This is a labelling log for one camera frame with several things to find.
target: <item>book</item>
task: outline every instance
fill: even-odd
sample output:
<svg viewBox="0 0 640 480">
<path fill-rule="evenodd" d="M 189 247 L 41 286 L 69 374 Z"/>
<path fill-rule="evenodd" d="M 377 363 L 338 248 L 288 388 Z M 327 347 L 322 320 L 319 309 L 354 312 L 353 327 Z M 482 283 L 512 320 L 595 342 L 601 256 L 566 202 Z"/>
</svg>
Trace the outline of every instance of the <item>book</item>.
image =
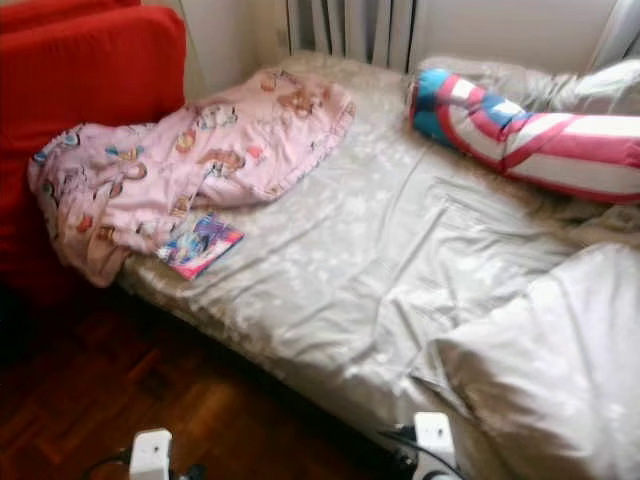
<svg viewBox="0 0 640 480">
<path fill-rule="evenodd" d="M 244 233 L 215 213 L 208 213 L 185 220 L 156 254 L 184 278 L 193 280 L 243 237 Z"/>
</svg>

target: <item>white bed sheet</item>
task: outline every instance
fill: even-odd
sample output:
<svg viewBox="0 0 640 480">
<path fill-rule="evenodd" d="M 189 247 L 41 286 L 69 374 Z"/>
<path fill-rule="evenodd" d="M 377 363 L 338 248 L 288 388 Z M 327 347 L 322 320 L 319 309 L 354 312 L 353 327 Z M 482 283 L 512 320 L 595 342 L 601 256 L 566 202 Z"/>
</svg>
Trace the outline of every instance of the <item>white bed sheet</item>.
<svg viewBox="0 0 640 480">
<path fill-rule="evenodd" d="M 120 283 L 375 437 L 446 409 L 411 373 L 431 338 L 579 247 L 551 232 L 550 197 L 409 131 L 404 77 L 319 54 L 284 67 L 351 91 L 344 143 L 277 202 L 221 212 L 246 238 L 197 280 L 133 256 Z M 509 478 L 482 434 L 446 411 L 472 478 Z"/>
</svg>

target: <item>parquet floor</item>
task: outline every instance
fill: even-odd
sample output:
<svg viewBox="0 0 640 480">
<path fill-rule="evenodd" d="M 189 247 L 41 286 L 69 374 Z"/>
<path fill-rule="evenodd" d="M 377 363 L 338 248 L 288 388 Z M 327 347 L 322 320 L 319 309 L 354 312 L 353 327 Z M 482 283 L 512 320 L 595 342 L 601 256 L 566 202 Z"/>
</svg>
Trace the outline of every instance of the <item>parquet floor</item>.
<svg viewBox="0 0 640 480">
<path fill-rule="evenodd" d="M 244 359 L 113 290 L 31 324 L 0 367 L 0 479 L 75 480 L 142 429 L 208 479 L 388 478 L 388 456 Z M 109 466 L 95 479 L 126 479 Z"/>
</svg>

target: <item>pink cartoon blanket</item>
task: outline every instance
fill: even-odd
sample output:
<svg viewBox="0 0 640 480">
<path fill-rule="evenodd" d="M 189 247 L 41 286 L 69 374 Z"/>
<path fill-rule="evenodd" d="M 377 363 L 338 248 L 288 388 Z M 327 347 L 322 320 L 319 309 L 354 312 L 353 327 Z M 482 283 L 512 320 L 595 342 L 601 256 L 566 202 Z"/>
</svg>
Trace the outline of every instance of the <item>pink cartoon blanket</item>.
<svg viewBox="0 0 640 480">
<path fill-rule="evenodd" d="M 277 199 L 344 137 L 355 113 L 336 84 L 263 70 L 157 124 L 83 124 L 29 165 L 61 261 L 109 285 L 131 250 L 154 252 L 191 206 Z"/>
</svg>

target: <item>red cushion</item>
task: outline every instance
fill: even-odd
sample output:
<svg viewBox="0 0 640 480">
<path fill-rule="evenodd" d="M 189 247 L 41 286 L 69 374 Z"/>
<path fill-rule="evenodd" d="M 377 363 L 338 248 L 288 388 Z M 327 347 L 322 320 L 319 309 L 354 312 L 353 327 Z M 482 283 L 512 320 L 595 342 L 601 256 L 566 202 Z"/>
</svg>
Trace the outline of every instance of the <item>red cushion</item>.
<svg viewBox="0 0 640 480">
<path fill-rule="evenodd" d="M 32 301 L 60 298 L 75 277 L 48 241 L 26 185 L 31 155 L 83 121 L 155 121 L 184 103 L 185 30 L 162 7 L 131 7 L 2 35 L 0 283 Z"/>
<path fill-rule="evenodd" d="M 13 33 L 83 15 L 140 5 L 140 0 L 29 0 L 0 9 L 0 33 Z"/>
</svg>

